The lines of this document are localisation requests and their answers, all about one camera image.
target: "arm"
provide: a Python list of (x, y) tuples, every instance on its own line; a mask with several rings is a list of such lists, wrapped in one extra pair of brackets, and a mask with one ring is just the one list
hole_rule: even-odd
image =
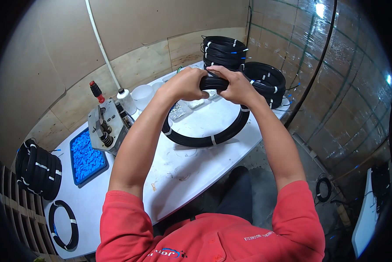
[(132, 125), (116, 156), (109, 182), (110, 190), (121, 190), (142, 199), (146, 176), (154, 160), (162, 124), (175, 102), (209, 97), (199, 89), (206, 71), (185, 68), (160, 87)]
[(220, 96), (233, 103), (247, 106), (256, 118), (278, 192), (291, 182), (305, 181), (304, 169), (295, 143), (268, 106), (266, 99), (254, 89), (240, 72), (231, 72), (217, 65), (210, 66), (207, 70), (213, 71), (230, 81), (230, 85), (225, 91), (218, 92)]

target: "blue plastic parts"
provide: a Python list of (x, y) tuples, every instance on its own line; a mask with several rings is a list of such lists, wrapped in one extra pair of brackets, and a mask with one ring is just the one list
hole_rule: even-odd
[(71, 165), (75, 185), (78, 186), (108, 169), (104, 152), (95, 150), (91, 146), (88, 128), (72, 139), (69, 145), (71, 148)]

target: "white table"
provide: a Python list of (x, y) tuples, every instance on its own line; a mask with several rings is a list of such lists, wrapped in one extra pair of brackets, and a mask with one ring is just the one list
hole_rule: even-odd
[[(198, 62), (195, 65), (202, 67), (202, 63)], [(166, 76), (149, 84), (161, 82)], [(288, 105), (288, 99), (284, 98), (283, 104)], [(278, 109), (288, 110), (288, 108), (289, 106), (281, 106)], [(235, 120), (239, 111), (239, 105), (220, 97), (200, 109), (196, 108), (187, 117), (173, 123), (172, 128), (180, 134), (192, 137), (217, 134)], [(274, 112), (279, 119), (284, 114), (282, 111)], [(136, 112), (132, 117), (136, 119), (138, 115), (139, 112)], [(114, 162), (113, 155), (106, 153), (109, 164), (107, 171), (81, 188), (74, 184), (69, 142), (85, 128), (87, 128), (87, 123), (84, 123), (57, 147), (61, 151), (53, 152), (62, 162), (62, 183), (56, 200), (63, 200), (71, 207), (79, 231), (78, 246), (74, 250), (67, 251), (54, 243), (58, 254), (63, 259), (93, 253), (100, 244), (100, 217)], [(246, 156), (261, 139), (257, 122), (251, 113), (240, 133), (214, 147), (186, 148), (173, 143), (161, 133), (154, 162), (144, 185), (144, 208), (152, 224), (156, 224), (183, 207), (213, 185)], [(52, 202), (43, 200), (48, 225)], [(56, 209), (55, 224), (59, 237), (67, 244), (71, 238), (71, 224), (63, 208)]]

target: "red shirt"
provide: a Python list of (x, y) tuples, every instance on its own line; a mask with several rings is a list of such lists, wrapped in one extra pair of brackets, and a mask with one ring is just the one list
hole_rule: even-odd
[(109, 191), (100, 221), (100, 261), (321, 261), (324, 232), (305, 181), (279, 191), (273, 231), (233, 215), (204, 213), (152, 236), (142, 201)]

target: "white bottle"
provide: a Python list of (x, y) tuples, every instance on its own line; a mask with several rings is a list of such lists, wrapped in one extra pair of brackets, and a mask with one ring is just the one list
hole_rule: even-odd
[(116, 97), (128, 114), (133, 115), (136, 112), (136, 106), (134, 100), (130, 96), (129, 90), (120, 88)]

